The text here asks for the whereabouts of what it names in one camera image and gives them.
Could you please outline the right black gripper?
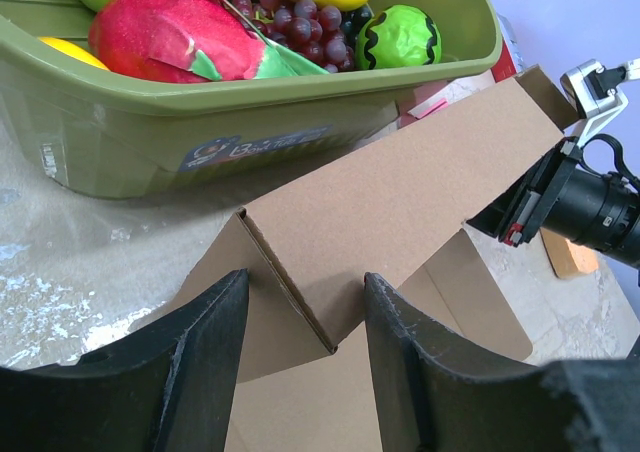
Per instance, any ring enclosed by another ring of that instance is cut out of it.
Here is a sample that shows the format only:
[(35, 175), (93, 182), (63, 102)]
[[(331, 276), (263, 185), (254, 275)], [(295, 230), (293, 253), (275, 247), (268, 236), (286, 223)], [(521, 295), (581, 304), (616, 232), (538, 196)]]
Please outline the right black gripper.
[(639, 178), (623, 148), (612, 148), (613, 171), (598, 174), (577, 146), (556, 145), (469, 225), (506, 245), (555, 232), (630, 267), (639, 265)]

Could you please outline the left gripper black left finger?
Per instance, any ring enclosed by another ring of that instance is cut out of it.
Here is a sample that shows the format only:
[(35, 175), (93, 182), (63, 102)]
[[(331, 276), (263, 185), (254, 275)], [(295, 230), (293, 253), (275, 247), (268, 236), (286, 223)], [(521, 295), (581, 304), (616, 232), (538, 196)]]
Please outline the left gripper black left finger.
[(248, 305), (232, 271), (72, 366), (2, 369), (2, 450), (223, 450)]

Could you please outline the orange sponge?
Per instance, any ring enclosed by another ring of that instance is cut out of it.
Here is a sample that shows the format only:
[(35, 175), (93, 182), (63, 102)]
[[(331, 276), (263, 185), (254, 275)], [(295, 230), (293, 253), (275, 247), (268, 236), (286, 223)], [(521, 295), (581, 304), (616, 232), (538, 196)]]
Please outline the orange sponge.
[(599, 269), (597, 254), (576, 245), (547, 229), (540, 231), (541, 239), (555, 275), (561, 280), (586, 276)]

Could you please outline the brown cardboard paper box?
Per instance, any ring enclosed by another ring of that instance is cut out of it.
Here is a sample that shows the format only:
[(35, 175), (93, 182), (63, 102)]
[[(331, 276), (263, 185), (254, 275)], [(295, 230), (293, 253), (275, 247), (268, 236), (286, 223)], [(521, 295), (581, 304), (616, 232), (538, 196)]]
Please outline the brown cardboard paper box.
[(539, 67), (233, 212), (173, 299), (235, 269), (249, 309), (225, 447), (377, 451), (364, 278), (463, 337), (525, 361), (533, 343), (466, 221), (551, 149), (574, 112)]

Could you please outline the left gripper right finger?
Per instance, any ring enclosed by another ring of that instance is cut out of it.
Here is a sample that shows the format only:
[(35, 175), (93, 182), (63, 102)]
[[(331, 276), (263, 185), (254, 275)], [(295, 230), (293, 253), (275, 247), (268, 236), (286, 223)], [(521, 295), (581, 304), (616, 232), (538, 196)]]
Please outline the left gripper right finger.
[(638, 450), (637, 352), (536, 367), (462, 337), (377, 273), (364, 298), (384, 450)]

